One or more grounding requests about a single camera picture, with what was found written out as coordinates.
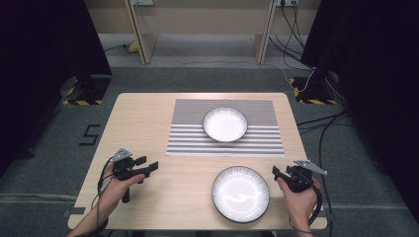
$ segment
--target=gray carpet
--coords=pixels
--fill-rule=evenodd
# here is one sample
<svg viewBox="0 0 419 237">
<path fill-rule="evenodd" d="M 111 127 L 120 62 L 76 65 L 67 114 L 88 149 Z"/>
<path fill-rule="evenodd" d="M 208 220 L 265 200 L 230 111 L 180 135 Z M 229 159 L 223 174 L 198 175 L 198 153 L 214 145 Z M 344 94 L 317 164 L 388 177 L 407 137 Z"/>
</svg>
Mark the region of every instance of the gray carpet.
<svg viewBox="0 0 419 237">
<path fill-rule="evenodd" d="M 289 96 L 296 122 L 344 110 L 341 105 L 299 104 L 279 69 L 113 68 L 113 73 L 102 105 L 59 106 L 35 147 L 35 157 L 15 160 L 1 178 L 3 196 L 59 197 L 1 197 L 0 236 L 64 236 L 69 231 L 66 211 L 80 191 L 100 136 L 95 145 L 79 143 L 92 141 L 91 137 L 83 137 L 88 124 L 100 124 L 92 127 L 90 133 L 102 134 L 120 93 L 284 92 Z M 288 78 L 308 75 L 297 70 L 286 73 Z M 70 79 L 63 86 L 63 95 L 72 83 Z M 322 164 L 330 174 L 326 178 L 327 190 L 336 216 L 333 236 L 419 236 L 418 224 L 392 181 L 374 165 L 351 120 L 342 118 L 337 123 L 327 129 L 322 145 Z M 321 130 L 301 135 L 308 158 L 317 164 Z M 318 231 L 317 236 L 327 236 L 328 231 Z"/>
</svg>

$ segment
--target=wooden table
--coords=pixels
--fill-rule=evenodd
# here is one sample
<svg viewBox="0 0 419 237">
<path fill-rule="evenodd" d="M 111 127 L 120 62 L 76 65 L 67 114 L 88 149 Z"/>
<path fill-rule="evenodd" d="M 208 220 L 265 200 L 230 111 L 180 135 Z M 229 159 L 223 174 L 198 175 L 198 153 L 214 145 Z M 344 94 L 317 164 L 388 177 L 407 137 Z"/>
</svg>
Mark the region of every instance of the wooden table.
<svg viewBox="0 0 419 237">
<path fill-rule="evenodd" d="M 285 158 L 166 156 L 167 142 L 177 99 L 272 101 L 285 150 Z M 131 230 L 277 230 L 290 229 L 283 193 L 271 173 L 273 165 L 285 170 L 293 160 L 305 160 L 305 152 L 288 98 L 282 93 L 132 93 L 120 94 L 86 175 L 75 207 L 85 207 L 96 195 L 96 186 L 107 159 L 120 148 L 132 157 L 147 156 L 147 165 L 159 162 L 143 184 L 130 188 L 130 202 L 121 203 L 110 216 L 108 228 Z M 239 224 L 224 218 L 215 208 L 211 188 L 215 177 L 231 166 L 258 172 L 270 190 L 270 203 L 258 220 Z M 83 218 L 72 214 L 70 228 Z M 325 228 L 318 217 L 312 229 Z"/>
</svg>

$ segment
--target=black curtain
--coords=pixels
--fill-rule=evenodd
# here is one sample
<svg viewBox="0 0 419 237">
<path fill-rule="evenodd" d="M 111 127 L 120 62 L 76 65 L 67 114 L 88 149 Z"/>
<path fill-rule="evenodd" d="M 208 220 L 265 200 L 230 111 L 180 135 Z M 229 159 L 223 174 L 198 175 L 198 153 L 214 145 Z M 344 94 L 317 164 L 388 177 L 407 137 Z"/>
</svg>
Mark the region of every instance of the black curtain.
<svg viewBox="0 0 419 237">
<path fill-rule="evenodd" d="M 302 58 L 339 75 L 360 135 L 419 222 L 419 1 L 342 2 L 322 1 Z"/>
<path fill-rule="evenodd" d="M 83 0 L 0 1 L 0 175 L 83 73 L 112 74 Z"/>
</svg>

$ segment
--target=finger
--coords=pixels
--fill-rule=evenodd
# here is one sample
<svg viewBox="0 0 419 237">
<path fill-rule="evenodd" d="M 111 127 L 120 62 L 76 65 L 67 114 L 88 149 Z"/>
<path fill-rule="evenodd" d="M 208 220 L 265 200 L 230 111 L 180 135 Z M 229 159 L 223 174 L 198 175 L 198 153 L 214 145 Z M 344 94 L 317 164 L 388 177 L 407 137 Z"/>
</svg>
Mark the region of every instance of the finger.
<svg viewBox="0 0 419 237">
<path fill-rule="evenodd" d="M 110 176 L 110 175 L 112 175 L 112 174 L 114 174 L 114 164 L 113 164 L 113 163 L 110 163 L 110 164 L 107 166 L 107 168 L 106 168 L 106 171 L 105 171 L 104 177 L 102 177 L 102 178 L 108 177 L 108 176 Z"/>
<path fill-rule="evenodd" d="M 278 185 L 280 185 L 280 188 L 284 193 L 288 193 L 288 192 L 291 191 L 290 188 L 288 187 L 287 182 L 285 182 L 281 177 L 279 177 L 277 179 L 277 182 L 278 182 Z"/>
<path fill-rule="evenodd" d="M 127 179 L 127 180 L 126 180 L 126 183 L 127 183 L 129 186 L 131 186 L 131 185 L 134 185 L 134 184 L 136 184 L 136 183 L 138 183 L 138 182 L 142 181 L 144 178 L 145 178 L 145 176 L 144 176 L 143 174 L 139 174 L 139 175 L 132 176 L 131 178 Z"/>
<path fill-rule="evenodd" d="M 313 177 L 313 184 L 318 188 L 321 189 L 321 184 Z"/>
</svg>

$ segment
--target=floor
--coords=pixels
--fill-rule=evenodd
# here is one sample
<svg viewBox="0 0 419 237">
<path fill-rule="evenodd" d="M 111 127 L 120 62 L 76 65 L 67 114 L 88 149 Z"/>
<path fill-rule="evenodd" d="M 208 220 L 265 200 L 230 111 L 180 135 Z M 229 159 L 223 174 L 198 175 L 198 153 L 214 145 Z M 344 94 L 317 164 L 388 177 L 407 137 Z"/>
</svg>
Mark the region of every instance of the floor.
<svg viewBox="0 0 419 237">
<path fill-rule="evenodd" d="M 137 52 L 128 53 L 123 45 L 135 41 L 134 35 L 99 34 L 111 67 L 223 67 L 223 68 L 303 68 L 301 63 L 279 52 L 269 41 L 265 60 L 256 62 L 251 36 L 226 35 L 163 35 L 158 38 L 151 61 L 142 64 Z M 289 36 L 271 36 L 280 45 L 289 41 Z M 296 39 L 288 47 L 302 52 Z"/>
</svg>

